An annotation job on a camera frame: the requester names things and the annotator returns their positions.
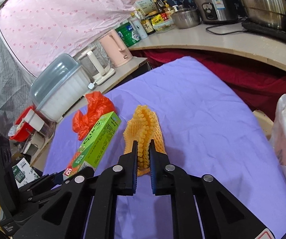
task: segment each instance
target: pink curtain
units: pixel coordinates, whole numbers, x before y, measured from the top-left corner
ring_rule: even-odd
[[[0,30],[20,62],[36,77],[58,55],[74,56],[129,17],[137,0],[9,0]]]

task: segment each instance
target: red basket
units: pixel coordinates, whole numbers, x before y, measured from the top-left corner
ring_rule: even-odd
[[[16,120],[16,122],[14,123],[15,125],[19,125],[22,121],[22,119],[26,116],[26,114],[29,112],[30,109],[33,109],[35,111],[35,106],[32,105],[30,107],[27,107],[24,112],[22,112],[22,114],[20,115],[20,117]],[[11,136],[10,139],[11,140],[15,140],[15,141],[18,141],[18,142],[23,142],[25,141],[30,133],[32,133],[34,130],[33,127],[31,127],[29,125],[29,123],[25,122],[22,127],[20,128],[20,130],[14,135],[14,136]]]

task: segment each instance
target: green box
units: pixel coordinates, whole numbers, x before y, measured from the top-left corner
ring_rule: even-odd
[[[64,177],[70,177],[87,166],[95,170],[120,123],[115,112],[102,115],[80,145]]]

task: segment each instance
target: rice cooker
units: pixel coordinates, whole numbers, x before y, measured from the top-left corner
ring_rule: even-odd
[[[202,21],[207,24],[234,23],[238,20],[231,0],[194,0]]]

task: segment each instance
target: silver screw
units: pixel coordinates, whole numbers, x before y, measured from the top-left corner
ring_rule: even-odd
[[[75,181],[76,183],[82,183],[84,180],[85,180],[84,176],[81,176],[81,175],[76,176],[76,177],[74,178],[74,181]]]
[[[206,182],[212,182],[214,180],[214,177],[211,176],[210,174],[206,174],[206,175],[204,175],[203,179]]]
[[[168,164],[167,166],[165,166],[165,170],[172,172],[175,170],[175,166],[172,164]]]
[[[114,172],[120,172],[121,170],[123,170],[123,167],[121,165],[113,166],[113,171]]]

